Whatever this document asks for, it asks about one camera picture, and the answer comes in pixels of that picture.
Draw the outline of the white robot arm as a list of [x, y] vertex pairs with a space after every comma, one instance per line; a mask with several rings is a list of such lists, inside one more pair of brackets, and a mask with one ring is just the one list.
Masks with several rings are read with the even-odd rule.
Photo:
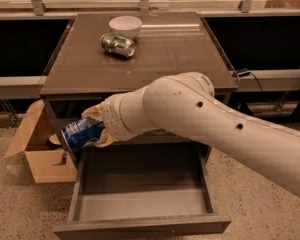
[[230, 155], [300, 197], [300, 131], [235, 111], [214, 98], [197, 72], [166, 76], [115, 94], [82, 113], [104, 123], [114, 141], [163, 129]]

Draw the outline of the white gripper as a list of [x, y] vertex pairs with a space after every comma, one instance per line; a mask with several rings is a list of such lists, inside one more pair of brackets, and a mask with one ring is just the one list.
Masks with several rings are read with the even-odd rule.
[[123, 101], [122, 94], [115, 94], [97, 104], [85, 109], [81, 117], [91, 117], [103, 121], [106, 129], [103, 129], [100, 138], [94, 141], [96, 147], [106, 147], [118, 141], [128, 141], [135, 137], [135, 134], [125, 126], [120, 114], [120, 105]]

